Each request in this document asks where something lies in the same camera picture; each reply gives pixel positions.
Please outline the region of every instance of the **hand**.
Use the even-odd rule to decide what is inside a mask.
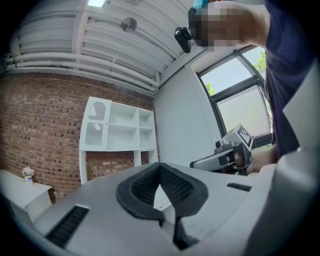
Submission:
[[[274,144],[270,149],[264,151],[254,151],[252,152],[252,162],[246,169],[248,175],[251,173],[260,172],[261,168],[276,164],[278,161],[277,145]]]

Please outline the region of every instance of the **black camera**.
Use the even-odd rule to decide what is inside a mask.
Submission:
[[[179,45],[185,53],[190,53],[192,36],[189,34],[188,29],[186,27],[178,26],[175,29],[174,38],[179,43]]]

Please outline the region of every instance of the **ceiling light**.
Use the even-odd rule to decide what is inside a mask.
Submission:
[[[88,6],[102,7],[106,0],[89,0]]]

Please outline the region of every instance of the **white shelf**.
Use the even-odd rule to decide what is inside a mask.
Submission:
[[[154,113],[145,109],[139,109],[139,126],[145,128],[155,128]]]
[[[139,146],[137,127],[109,125],[107,151],[135,151]]]
[[[79,143],[81,183],[87,182],[86,151],[133,151],[134,166],[140,166],[141,152],[149,163],[158,162],[153,111],[111,100],[89,97],[82,120]]]
[[[152,150],[157,147],[156,133],[151,128],[139,128],[140,150]]]
[[[109,123],[122,126],[138,127],[138,114],[138,109],[134,106],[112,102]]]

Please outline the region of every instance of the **person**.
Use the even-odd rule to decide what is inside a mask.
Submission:
[[[196,44],[209,50],[247,45],[265,49],[265,89],[273,116],[272,147],[252,152],[248,174],[297,150],[298,140],[283,109],[304,81],[316,55],[295,17],[279,8],[275,0],[261,5],[195,0],[188,19]]]

